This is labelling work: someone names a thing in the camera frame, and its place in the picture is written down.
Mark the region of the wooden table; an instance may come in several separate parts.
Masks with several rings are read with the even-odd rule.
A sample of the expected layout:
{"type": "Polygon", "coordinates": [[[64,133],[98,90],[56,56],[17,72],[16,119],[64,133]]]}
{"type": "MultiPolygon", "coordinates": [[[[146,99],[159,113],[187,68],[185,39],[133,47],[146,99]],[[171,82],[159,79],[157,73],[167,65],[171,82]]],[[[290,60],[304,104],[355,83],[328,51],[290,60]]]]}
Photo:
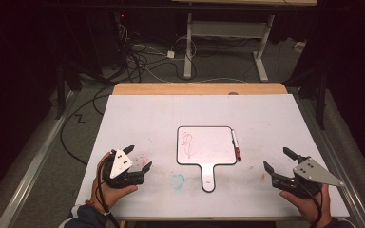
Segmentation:
{"type": "Polygon", "coordinates": [[[287,94],[279,83],[122,83],[113,95],[269,95],[287,94]]]}

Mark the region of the black stand leg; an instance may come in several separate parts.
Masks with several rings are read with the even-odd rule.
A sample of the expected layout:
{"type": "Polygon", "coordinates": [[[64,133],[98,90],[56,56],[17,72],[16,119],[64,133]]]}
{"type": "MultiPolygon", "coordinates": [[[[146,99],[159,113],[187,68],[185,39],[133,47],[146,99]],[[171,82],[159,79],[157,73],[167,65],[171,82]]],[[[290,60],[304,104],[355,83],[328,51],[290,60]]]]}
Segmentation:
{"type": "Polygon", "coordinates": [[[66,86],[71,87],[71,68],[69,64],[60,63],[56,68],[57,77],[57,115],[56,119],[59,120],[66,108],[66,86]]]}
{"type": "Polygon", "coordinates": [[[322,70],[320,72],[319,86],[317,90],[317,111],[316,111],[316,120],[321,130],[325,129],[324,109],[325,109],[326,84],[327,84],[326,71],[322,70]]]}

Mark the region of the white frame desk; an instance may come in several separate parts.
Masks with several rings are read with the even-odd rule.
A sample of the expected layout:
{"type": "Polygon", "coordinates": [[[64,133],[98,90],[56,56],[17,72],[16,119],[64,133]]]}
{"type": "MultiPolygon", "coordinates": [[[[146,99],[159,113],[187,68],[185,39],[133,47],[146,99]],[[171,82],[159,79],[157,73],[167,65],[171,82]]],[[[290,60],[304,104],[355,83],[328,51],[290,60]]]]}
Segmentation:
{"type": "MultiPolygon", "coordinates": [[[[174,2],[185,3],[187,7],[204,6],[210,7],[221,6],[232,7],[271,7],[276,10],[278,7],[306,8],[317,5],[317,0],[173,0],[174,2]]],[[[227,22],[222,19],[203,19],[196,20],[193,13],[187,13],[186,24],[186,49],[184,54],[184,79],[192,79],[194,73],[193,57],[195,56],[197,46],[194,37],[219,37],[219,38],[244,38],[260,39],[259,49],[252,52],[253,62],[256,67],[259,79],[262,82],[268,81],[268,76],[262,62],[262,55],[265,50],[267,40],[274,23],[275,15],[268,14],[262,22],[227,22]]]]}

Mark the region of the person's right hand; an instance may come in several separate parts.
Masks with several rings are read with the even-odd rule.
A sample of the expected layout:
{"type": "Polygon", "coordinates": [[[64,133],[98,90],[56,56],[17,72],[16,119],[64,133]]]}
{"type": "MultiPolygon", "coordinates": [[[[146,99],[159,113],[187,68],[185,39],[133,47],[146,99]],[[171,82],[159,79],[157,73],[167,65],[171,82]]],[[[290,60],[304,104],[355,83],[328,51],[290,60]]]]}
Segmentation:
{"type": "Polygon", "coordinates": [[[315,228],[324,228],[333,220],[330,208],[329,186],[327,184],[323,184],[321,191],[316,195],[316,200],[321,206],[320,210],[317,209],[312,199],[301,199],[287,191],[281,191],[279,195],[293,204],[304,220],[315,224],[315,228]]]}

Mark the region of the metal floor rail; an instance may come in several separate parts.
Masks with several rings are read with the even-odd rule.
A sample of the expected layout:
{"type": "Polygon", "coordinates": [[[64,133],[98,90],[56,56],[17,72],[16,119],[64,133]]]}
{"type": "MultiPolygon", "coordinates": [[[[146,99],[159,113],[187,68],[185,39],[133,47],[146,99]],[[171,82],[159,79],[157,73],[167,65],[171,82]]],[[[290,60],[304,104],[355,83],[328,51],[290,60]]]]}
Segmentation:
{"type": "Polygon", "coordinates": [[[57,117],[58,104],[48,112],[0,183],[0,228],[13,227],[78,95],[78,92],[73,91],[66,93],[65,110],[60,117],[57,117]]]}
{"type": "Polygon", "coordinates": [[[316,101],[298,96],[295,101],[328,169],[345,182],[338,191],[350,213],[350,221],[358,228],[365,228],[365,158],[335,101],[328,95],[324,128],[317,122],[316,101]]]}

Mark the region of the white marker pen red cap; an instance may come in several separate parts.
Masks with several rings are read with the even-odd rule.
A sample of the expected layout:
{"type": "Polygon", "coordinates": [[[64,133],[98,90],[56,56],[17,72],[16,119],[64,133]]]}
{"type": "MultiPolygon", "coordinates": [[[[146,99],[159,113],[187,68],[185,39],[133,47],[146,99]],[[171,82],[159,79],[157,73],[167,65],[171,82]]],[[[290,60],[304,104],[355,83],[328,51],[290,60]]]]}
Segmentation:
{"type": "Polygon", "coordinates": [[[238,142],[238,139],[236,136],[236,132],[235,132],[235,130],[231,130],[231,133],[232,133],[233,145],[235,148],[235,154],[236,154],[237,160],[241,161],[240,147],[239,147],[239,142],[238,142]]]}

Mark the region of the white paddle whiteboard black rim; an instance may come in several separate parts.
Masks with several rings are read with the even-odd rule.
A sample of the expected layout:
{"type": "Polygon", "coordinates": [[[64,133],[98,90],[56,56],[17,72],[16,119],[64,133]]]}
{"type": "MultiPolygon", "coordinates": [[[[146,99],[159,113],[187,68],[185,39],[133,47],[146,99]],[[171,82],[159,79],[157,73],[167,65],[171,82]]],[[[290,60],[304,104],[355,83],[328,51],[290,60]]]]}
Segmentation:
{"type": "Polygon", "coordinates": [[[177,163],[201,169],[202,190],[216,188],[215,167],[237,162],[229,126],[180,126],[177,130],[177,163]]]}

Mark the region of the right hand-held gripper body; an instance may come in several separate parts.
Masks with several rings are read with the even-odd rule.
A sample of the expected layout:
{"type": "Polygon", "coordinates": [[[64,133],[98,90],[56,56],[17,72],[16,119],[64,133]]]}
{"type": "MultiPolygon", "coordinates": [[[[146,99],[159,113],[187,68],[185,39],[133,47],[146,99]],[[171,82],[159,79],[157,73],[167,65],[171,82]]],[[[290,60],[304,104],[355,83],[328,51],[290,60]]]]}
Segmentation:
{"type": "Polygon", "coordinates": [[[292,178],[278,174],[271,177],[272,186],[287,191],[298,198],[310,199],[315,196],[323,184],[342,187],[344,182],[334,176],[311,157],[301,157],[293,168],[292,178]]]}

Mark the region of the person's left hand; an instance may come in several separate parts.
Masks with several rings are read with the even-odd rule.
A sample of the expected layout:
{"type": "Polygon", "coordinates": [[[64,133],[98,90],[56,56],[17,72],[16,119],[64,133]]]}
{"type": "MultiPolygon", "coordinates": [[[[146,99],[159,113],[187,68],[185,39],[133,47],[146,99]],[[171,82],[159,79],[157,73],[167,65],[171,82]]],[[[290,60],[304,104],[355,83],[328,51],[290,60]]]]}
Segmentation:
{"type": "Polygon", "coordinates": [[[122,197],[137,190],[138,187],[136,185],[130,185],[122,189],[111,188],[105,182],[102,182],[100,174],[96,174],[92,184],[89,204],[100,213],[104,213],[111,209],[122,197]]]}

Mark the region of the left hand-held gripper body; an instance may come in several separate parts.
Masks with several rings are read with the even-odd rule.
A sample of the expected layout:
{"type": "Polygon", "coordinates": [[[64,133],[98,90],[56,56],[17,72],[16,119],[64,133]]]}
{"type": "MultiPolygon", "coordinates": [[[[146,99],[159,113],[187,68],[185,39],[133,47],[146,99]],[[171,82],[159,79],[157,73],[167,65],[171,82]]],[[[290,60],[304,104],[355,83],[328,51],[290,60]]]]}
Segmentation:
{"type": "Polygon", "coordinates": [[[125,188],[129,185],[144,183],[144,170],[128,172],[133,165],[132,160],[122,150],[117,150],[105,160],[103,180],[111,188],[125,188]]]}

